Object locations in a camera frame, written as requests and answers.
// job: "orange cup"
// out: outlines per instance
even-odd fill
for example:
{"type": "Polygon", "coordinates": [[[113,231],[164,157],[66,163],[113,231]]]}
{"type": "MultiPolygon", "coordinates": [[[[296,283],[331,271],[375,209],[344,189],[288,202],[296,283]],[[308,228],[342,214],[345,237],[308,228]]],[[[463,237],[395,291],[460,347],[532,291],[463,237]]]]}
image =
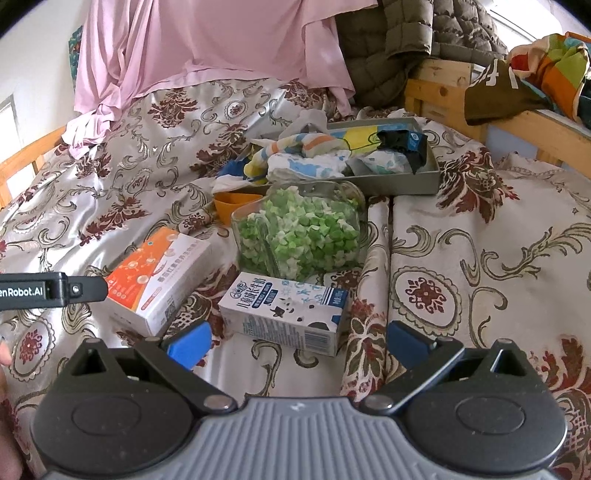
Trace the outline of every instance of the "orange cup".
{"type": "Polygon", "coordinates": [[[262,195],[255,193],[220,192],[213,195],[213,203],[216,206],[217,215],[226,226],[230,226],[230,218],[234,210],[242,205],[260,199],[262,199],[262,195]]]}

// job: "glass jar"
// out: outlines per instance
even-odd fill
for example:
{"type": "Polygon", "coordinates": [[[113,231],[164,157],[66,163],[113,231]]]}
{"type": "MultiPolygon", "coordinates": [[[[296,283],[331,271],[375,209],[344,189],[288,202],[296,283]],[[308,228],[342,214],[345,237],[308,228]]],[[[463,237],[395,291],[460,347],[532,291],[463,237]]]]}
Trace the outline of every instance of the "glass jar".
{"type": "Polygon", "coordinates": [[[361,191],[348,181],[303,181],[269,188],[232,213],[244,271],[304,281],[340,270],[359,255],[361,191]]]}

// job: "barcode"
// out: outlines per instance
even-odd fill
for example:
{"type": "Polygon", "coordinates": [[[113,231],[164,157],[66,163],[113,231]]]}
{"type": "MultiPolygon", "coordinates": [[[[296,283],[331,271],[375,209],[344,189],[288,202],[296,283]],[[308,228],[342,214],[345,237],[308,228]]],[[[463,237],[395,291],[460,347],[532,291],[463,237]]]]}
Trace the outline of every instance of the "barcode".
{"type": "Polygon", "coordinates": [[[329,353],[330,337],[324,333],[304,332],[306,349],[316,352],[329,353]]]}
{"type": "Polygon", "coordinates": [[[174,300],[171,300],[170,303],[168,304],[168,307],[166,307],[166,312],[164,312],[164,316],[166,317],[166,320],[170,320],[171,317],[174,315],[174,312],[176,312],[177,309],[174,306],[174,300]]]}

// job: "metal screw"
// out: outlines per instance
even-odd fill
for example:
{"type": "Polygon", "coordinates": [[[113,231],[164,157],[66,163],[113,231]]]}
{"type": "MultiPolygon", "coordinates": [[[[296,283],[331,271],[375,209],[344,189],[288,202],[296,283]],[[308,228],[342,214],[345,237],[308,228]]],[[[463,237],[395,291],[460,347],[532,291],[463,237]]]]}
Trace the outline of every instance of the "metal screw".
{"type": "Polygon", "coordinates": [[[394,406],[394,401],[386,395],[374,394],[365,399],[365,406],[370,410],[388,410],[394,406]]]}
{"type": "Polygon", "coordinates": [[[209,410],[221,412],[233,410],[234,399],[227,395],[209,395],[204,401],[203,405],[209,410]]]}

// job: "orange and white box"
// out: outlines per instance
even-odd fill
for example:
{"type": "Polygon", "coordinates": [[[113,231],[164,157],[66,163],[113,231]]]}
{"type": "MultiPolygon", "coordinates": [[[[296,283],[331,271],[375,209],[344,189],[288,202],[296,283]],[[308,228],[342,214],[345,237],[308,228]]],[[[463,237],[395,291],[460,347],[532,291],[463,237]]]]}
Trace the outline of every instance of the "orange and white box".
{"type": "Polygon", "coordinates": [[[159,336],[214,266],[208,241],[162,227],[107,277],[105,306],[139,334],[159,336]]]}

